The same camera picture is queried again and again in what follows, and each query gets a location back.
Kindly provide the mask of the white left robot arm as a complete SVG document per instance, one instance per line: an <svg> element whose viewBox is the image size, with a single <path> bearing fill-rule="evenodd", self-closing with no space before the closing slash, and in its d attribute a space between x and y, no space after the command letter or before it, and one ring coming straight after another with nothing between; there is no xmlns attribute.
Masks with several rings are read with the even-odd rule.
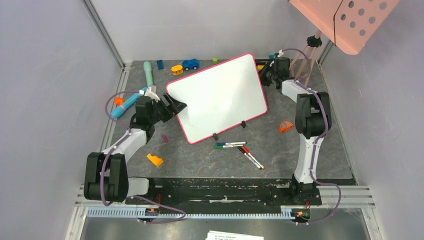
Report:
<svg viewBox="0 0 424 240"><path fill-rule="evenodd" d="M168 93L162 96L140 96L135 101L135 113L125 134L109 148L87 156L83 189L87 200L101 201L108 206L127 198L128 160L151 140L156 123L169 121L187 107Z"/></svg>

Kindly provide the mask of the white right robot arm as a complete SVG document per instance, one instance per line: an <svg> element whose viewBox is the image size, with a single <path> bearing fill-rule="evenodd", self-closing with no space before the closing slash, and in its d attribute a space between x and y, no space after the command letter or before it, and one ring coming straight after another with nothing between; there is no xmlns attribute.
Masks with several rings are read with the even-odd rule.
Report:
<svg viewBox="0 0 424 240"><path fill-rule="evenodd" d="M259 71L259 77L264 86L275 83L296 104L294 125L300 147L288 196L293 203L302 204L319 197L316 166L321 144L331 128L331 108L327 92L317 92L290 78L290 63L287 57L275 57Z"/></svg>

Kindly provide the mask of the pink framed whiteboard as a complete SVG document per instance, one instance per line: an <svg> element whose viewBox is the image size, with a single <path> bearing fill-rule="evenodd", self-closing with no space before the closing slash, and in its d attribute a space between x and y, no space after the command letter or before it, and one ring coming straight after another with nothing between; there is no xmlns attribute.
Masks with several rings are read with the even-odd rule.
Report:
<svg viewBox="0 0 424 240"><path fill-rule="evenodd" d="M251 53L169 82L166 92L187 106L177 114L189 144L264 115L268 104Z"/></svg>

